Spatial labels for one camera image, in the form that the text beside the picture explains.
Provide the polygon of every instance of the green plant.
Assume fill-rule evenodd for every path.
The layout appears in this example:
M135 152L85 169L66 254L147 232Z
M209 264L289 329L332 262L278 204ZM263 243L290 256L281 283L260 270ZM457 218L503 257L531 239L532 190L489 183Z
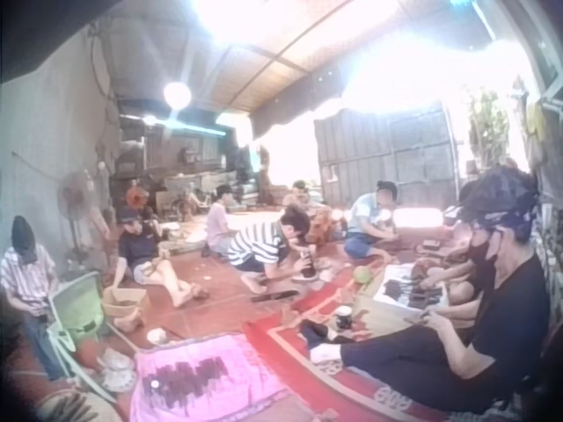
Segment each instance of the green plant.
M494 91L470 93L470 144L481 170L500 163L507 156L508 116Z

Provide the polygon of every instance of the bottle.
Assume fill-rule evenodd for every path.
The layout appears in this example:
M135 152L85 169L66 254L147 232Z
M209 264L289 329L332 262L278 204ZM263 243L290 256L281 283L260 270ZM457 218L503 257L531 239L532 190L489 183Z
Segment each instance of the bottle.
M305 279L312 279L313 277L315 277L315 275L317 275L317 270L315 270L315 266L313 265L313 258L311 256L311 253L301 252L301 258L306 258L306 257L309 257L311 263L309 264L309 266L301 270L301 275L303 275Z

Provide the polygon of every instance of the green ball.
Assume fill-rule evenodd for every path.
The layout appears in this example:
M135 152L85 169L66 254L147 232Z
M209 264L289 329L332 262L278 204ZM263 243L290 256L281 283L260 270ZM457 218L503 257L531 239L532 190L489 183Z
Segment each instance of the green ball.
M354 269L354 281L358 284L368 284L371 281L371 270L367 266L357 266Z

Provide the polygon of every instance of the chair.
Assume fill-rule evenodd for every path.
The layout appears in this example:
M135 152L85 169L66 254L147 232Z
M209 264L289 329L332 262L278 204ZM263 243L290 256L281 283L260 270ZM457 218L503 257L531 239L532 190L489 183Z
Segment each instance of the chair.
M100 329L104 326L138 351L138 347L106 320L99 293L100 279L99 273L92 272L61 284L59 290L49 297L55 321L49 326L48 334L65 374L69 376L70 368L96 394L115 403L115 398L87 374L73 356L77 343L85 338L99 339Z

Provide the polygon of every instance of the gray metal gate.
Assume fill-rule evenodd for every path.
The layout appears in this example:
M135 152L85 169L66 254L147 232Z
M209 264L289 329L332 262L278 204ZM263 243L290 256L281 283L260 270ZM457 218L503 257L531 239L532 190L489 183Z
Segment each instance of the gray metal gate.
M342 110L315 121L325 200L349 207L378 180L397 183L399 202L445 208L456 200L457 167L441 103L409 113Z

